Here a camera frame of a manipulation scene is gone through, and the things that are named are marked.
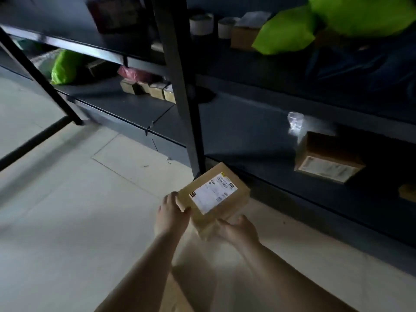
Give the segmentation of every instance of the red bag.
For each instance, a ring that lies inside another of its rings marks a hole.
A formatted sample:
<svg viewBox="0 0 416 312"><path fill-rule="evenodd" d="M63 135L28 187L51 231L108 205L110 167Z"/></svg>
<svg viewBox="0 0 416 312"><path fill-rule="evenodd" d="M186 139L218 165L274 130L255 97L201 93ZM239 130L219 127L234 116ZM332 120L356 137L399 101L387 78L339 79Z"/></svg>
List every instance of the red bag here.
<svg viewBox="0 0 416 312"><path fill-rule="evenodd" d="M123 78L132 80L134 82L151 83L153 77L153 74L146 71L138 70L135 68L128 68L125 66L120 66L117 73L120 74Z"/></svg>

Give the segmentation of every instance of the white floor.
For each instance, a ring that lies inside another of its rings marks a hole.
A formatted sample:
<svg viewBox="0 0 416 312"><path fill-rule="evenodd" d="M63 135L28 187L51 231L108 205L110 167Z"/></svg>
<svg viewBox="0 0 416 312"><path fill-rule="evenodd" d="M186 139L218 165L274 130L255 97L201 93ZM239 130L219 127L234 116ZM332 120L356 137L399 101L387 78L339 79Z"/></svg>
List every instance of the white floor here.
<svg viewBox="0 0 416 312"><path fill-rule="evenodd" d="M62 115L7 80L0 92L0 156ZM107 128L64 128L0 173L0 311L93 311L151 242L161 197L192 179ZM243 212L268 247L357 310L416 310L416 278L257 201ZM230 246L191 228L174 273L196 312L275 310Z"/></svg>

